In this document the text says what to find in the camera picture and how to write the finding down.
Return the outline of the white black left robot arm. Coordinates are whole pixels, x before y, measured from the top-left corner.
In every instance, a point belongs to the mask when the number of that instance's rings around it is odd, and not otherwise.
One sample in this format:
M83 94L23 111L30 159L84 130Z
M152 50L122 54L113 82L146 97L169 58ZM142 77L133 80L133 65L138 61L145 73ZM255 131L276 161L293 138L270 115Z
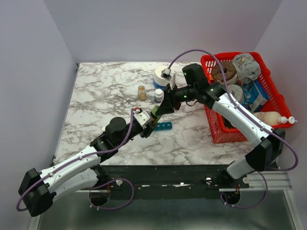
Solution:
M115 117L101 135L76 155L40 171L28 170L18 189L20 198L16 210L28 211L35 217L47 211L61 196L85 188L102 189L109 182L101 174L101 163L113 157L135 136L149 137L159 120L160 117L145 111L131 113L129 123L122 117Z

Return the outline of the green pill bottle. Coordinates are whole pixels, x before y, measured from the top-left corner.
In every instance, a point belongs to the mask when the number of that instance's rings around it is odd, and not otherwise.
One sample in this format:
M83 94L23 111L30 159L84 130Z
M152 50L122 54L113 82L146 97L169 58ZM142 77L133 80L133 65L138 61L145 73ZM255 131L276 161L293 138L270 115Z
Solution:
M157 111L159 109L158 105L155 105L151 111L151 117L154 122L158 122L160 120L160 116L157 115Z

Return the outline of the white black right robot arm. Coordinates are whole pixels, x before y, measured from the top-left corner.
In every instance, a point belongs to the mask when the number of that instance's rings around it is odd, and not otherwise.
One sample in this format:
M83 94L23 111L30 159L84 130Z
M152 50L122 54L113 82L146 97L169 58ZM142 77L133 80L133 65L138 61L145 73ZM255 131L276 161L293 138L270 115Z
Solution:
M197 101L222 115L245 136L253 150L224 170L223 186L233 187L243 175L265 171L282 153L285 131L273 129L239 103L233 103L234 97L229 96L220 83L208 83L201 65L189 64L182 71L187 85L164 90L164 99L155 115L171 114L179 110L182 103Z

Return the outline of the teal weekly pill organizer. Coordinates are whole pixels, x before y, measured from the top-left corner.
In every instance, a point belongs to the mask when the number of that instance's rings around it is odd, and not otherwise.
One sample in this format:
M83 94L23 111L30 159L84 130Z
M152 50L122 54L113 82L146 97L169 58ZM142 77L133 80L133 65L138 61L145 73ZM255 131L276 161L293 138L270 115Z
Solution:
M158 122L154 131L171 130L173 128L172 122Z

